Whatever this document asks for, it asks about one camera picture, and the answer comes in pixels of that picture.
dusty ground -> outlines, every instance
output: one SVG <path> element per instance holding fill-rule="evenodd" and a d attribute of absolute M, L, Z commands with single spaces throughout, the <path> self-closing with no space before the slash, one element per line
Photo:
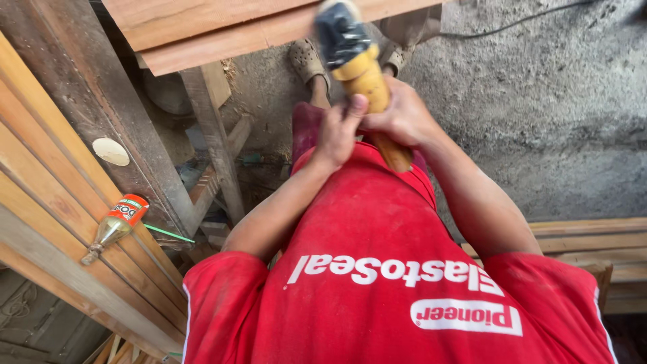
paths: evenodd
<path fill-rule="evenodd" d="M 566 3 L 447 3 L 443 31 L 483 32 Z M 647 216 L 647 22 L 633 18 L 642 5 L 606 0 L 486 38 L 435 38 L 418 47 L 400 79 L 528 220 Z M 234 99 L 223 113 L 256 117 L 241 155 L 265 158 L 239 169 L 249 207 L 280 185 L 291 109 L 309 98 L 287 49 L 234 59 Z M 333 100 L 341 97 L 334 85 Z"/>

grinder handle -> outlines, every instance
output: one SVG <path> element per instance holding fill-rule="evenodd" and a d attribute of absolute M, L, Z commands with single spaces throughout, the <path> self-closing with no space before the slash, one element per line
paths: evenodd
<path fill-rule="evenodd" d="M 347 95 L 360 93 L 368 98 L 368 113 L 381 113 L 389 106 L 391 92 L 384 81 L 380 65 L 374 58 L 364 67 L 365 72 L 351 80 L 342 81 L 342 85 Z M 399 145 L 384 133 L 372 133 L 371 139 L 389 168 L 396 172 L 411 170 L 411 149 Z"/>

foot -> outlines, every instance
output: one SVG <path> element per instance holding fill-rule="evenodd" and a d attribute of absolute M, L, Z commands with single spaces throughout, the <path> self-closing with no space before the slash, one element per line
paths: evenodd
<path fill-rule="evenodd" d="M 398 77 L 400 71 L 409 62 L 415 51 L 415 46 L 403 49 L 400 45 L 390 41 L 380 55 L 380 65 L 385 71 L 391 71 L 393 77 Z"/>
<path fill-rule="evenodd" d="M 311 90 L 315 87 L 315 76 L 321 76 L 325 81 L 325 93 L 329 97 L 330 79 L 326 74 L 319 54 L 317 54 L 313 43 L 307 39 L 295 41 L 290 47 L 290 62 L 296 73 L 301 77 L 303 83 Z"/>

pioneer logo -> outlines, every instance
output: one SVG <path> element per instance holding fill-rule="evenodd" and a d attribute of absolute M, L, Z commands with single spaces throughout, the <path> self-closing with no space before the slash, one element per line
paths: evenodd
<path fill-rule="evenodd" d="M 411 305 L 411 320 L 425 330 L 462 330 L 523 336 L 516 308 L 487 301 L 423 299 Z"/>

